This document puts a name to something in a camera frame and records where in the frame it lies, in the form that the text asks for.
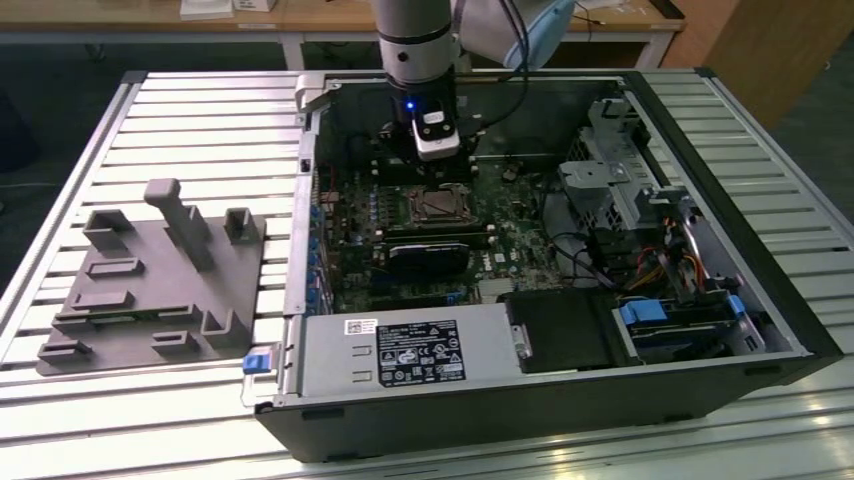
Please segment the wooden cabinet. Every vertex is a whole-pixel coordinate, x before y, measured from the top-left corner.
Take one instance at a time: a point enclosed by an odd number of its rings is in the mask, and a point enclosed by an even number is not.
[[[710,67],[766,128],[854,29],[854,0],[672,0],[687,25],[663,67]]]

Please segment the blue latch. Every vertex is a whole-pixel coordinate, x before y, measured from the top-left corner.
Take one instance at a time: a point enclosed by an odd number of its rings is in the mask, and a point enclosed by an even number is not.
[[[744,302],[742,302],[742,299],[738,295],[730,295],[726,298],[726,301],[730,304],[732,313],[735,313],[735,318],[739,318],[742,315],[747,313],[747,309],[744,308]]]
[[[245,375],[255,375],[257,373],[269,373],[269,366],[272,364],[271,353],[256,353],[243,357],[243,373]]]
[[[632,325],[636,322],[663,322],[667,320],[664,307],[658,300],[632,300],[620,307],[619,314],[626,325]]]

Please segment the motherboard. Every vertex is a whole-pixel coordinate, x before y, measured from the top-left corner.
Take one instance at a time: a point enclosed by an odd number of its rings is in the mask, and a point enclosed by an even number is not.
[[[493,303],[565,285],[541,229],[541,174],[496,159],[465,183],[381,183],[356,171],[341,184],[329,172],[320,195],[337,313]]]

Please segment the barcode sticker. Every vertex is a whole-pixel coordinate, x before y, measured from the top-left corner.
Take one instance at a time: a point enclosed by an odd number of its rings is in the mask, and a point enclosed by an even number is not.
[[[375,318],[361,318],[344,322],[344,335],[361,335],[364,333],[376,333]]]

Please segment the green circuit board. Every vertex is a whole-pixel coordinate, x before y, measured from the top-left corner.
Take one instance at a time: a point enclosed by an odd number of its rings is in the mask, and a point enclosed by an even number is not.
[[[464,212],[447,217],[453,218],[456,225],[488,224],[492,241],[485,248],[469,251],[464,273],[436,281],[396,282],[377,266],[375,257],[381,245],[376,230],[419,228],[412,205],[424,187],[377,186],[369,176],[353,175],[337,195],[327,197],[324,209],[337,313],[419,308],[437,306],[440,302],[447,305],[484,303],[493,298],[480,292],[485,285],[481,282],[496,279],[504,279],[497,283],[501,288],[511,285],[513,290],[548,289],[564,284],[536,213],[539,176],[509,175],[508,166],[500,160],[480,162],[479,169],[472,183],[447,187],[465,196]],[[424,205],[449,213],[439,205]]]

